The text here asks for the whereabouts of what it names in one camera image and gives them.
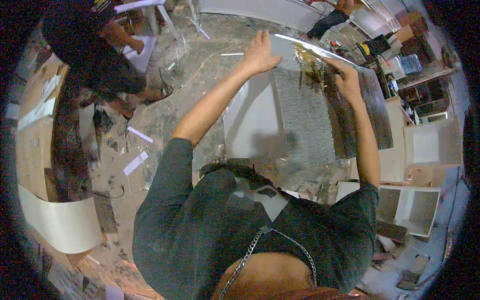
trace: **man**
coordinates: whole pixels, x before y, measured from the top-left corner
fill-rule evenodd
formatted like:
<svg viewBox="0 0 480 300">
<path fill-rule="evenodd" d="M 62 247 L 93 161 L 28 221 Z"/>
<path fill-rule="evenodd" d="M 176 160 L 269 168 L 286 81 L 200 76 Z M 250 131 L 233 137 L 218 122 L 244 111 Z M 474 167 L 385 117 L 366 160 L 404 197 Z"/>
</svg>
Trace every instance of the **man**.
<svg viewBox="0 0 480 300">
<path fill-rule="evenodd" d="M 335 9 L 327 17 L 318 20 L 313 28 L 307 32 L 307 35 L 302 35 L 304 38 L 309 39 L 314 37 L 321 39 L 328 29 L 348 20 L 356 5 L 359 5 L 360 7 L 362 6 L 361 0 L 338 0 L 337 4 L 334 4 L 329 0 L 312 0 L 308 1 L 307 4 L 312 4 L 312 2 L 327 2 Z"/>
<path fill-rule="evenodd" d="M 372 259 L 380 158 L 357 72 L 341 61 L 325 59 L 355 111 L 360 190 L 325 208 L 228 164 L 207 165 L 192 188 L 193 148 L 240 87 L 280 59 L 258 32 L 173 131 L 133 233 L 135 263 L 166 299 L 339 299 L 336 289 L 351 291 Z"/>
<path fill-rule="evenodd" d="M 118 93 L 137 94 L 147 102 L 165 95 L 146 88 L 144 74 L 112 47 L 129 45 L 138 54 L 144 48 L 142 41 L 111 21 L 115 14 L 111 0 L 53 0 L 42 34 L 53 52 L 71 67 L 69 76 L 79 88 L 95 90 L 112 108 L 131 118 L 133 107 L 119 100 Z"/>
</svg>

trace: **pants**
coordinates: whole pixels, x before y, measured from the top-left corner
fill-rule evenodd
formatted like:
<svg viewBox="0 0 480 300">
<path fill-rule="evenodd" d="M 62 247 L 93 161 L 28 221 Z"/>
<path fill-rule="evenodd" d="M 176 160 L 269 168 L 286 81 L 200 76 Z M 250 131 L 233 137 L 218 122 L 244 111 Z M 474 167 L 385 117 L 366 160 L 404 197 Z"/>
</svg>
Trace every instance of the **pants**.
<svg viewBox="0 0 480 300">
<path fill-rule="evenodd" d="M 317 23 L 315 23 L 312 30 L 307 32 L 307 36 L 308 38 L 316 37 L 320 39 L 328 29 L 335 25 L 342 24 L 348 20 L 348 18 L 349 16 L 347 16 L 344 12 L 334 10 L 327 17 L 320 19 Z"/>
</svg>

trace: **dark shorts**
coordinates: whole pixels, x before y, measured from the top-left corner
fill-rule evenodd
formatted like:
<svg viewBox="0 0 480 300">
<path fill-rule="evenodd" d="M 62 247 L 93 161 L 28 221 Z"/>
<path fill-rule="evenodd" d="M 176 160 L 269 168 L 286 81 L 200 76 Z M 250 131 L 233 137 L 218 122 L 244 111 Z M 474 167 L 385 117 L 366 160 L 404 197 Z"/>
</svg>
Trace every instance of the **dark shorts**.
<svg viewBox="0 0 480 300">
<path fill-rule="evenodd" d="M 320 39 L 328 29 L 335 25 L 342 24 L 343 22 L 348 20 L 348 18 L 349 16 L 346 15 L 344 12 L 334 10 L 328 16 L 320 19 L 317 23 L 315 23 L 312 30 L 307 32 L 307 36 L 308 38 L 316 37 Z"/>
<path fill-rule="evenodd" d="M 146 86 L 145 75 L 114 50 L 99 58 L 90 73 L 87 87 L 105 96 L 106 101 L 113 101 L 117 93 L 137 94 Z"/>
</svg>

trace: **black shirt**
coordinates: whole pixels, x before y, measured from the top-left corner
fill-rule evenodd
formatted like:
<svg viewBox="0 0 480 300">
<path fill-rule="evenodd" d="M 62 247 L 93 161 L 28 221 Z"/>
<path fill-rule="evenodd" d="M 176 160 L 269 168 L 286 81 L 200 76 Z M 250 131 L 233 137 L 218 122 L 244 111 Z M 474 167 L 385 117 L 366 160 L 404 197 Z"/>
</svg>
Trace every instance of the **black shirt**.
<svg viewBox="0 0 480 300">
<path fill-rule="evenodd" d="M 111 0 L 53 0 L 42 34 L 64 63 L 88 70 L 112 51 L 98 35 L 114 15 Z"/>
<path fill-rule="evenodd" d="M 348 293 L 373 255 L 378 190 L 363 185 L 331 207 L 290 197 L 272 222 L 261 203 L 230 205 L 235 175 L 206 174 L 192 188 L 192 144 L 171 140 L 134 224 L 133 257 L 145 281 L 167 299 L 209 299 L 226 269 L 242 258 L 263 225 L 300 243 L 312 256 L 318 286 Z M 305 254 L 277 233 L 262 235 L 253 251 Z"/>
</svg>

